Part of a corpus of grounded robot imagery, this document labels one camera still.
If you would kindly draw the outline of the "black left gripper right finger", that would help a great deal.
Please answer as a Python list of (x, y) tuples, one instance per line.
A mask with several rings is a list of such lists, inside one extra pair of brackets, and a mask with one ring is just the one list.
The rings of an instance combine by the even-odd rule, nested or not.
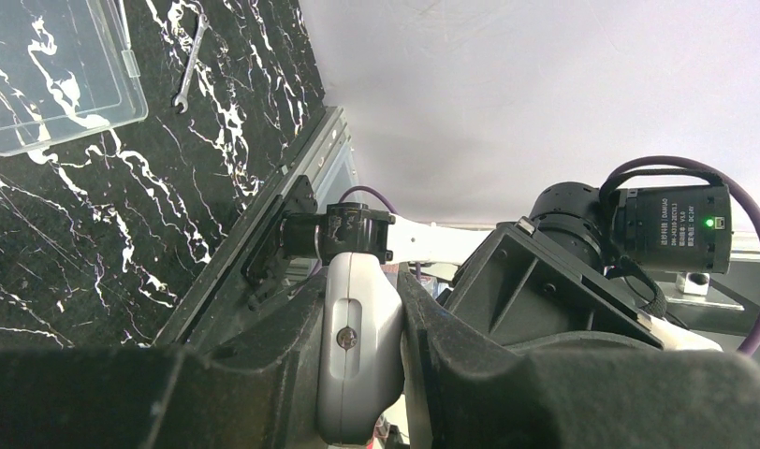
[(414, 448), (760, 448), (760, 366), (718, 351), (515, 354), (408, 272), (402, 360)]

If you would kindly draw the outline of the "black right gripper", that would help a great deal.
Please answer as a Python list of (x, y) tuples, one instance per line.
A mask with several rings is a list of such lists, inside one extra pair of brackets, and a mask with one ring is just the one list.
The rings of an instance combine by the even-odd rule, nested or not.
[(620, 337), (661, 349), (632, 294), (529, 223), (498, 224), (455, 275), (444, 307), (495, 343)]

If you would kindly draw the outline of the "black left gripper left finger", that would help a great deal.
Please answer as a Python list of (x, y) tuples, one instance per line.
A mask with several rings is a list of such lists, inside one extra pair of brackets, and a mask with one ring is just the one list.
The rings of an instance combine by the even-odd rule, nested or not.
[(321, 448), (324, 287), (204, 352), (0, 348), (0, 448)]

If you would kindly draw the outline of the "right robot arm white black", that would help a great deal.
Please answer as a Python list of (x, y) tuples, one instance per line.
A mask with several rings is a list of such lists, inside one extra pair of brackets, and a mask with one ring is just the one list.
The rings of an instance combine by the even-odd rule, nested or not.
[[(560, 244), (609, 279), (637, 278), (650, 289), (643, 311), (672, 351), (713, 350), (716, 343), (667, 321), (666, 298), (650, 270), (725, 273), (730, 264), (731, 192), (704, 174), (699, 185), (627, 189), (623, 176), (598, 188), (562, 182), (535, 201), (535, 233)], [(443, 263), (465, 267), (486, 233), (423, 224), (390, 206), (330, 204), (322, 214), (284, 212), (272, 223), (261, 252), (247, 262), (247, 280), (261, 284), (278, 258), (314, 258), (328, 264), (339, 253), (369, 253), (381, 263)]]

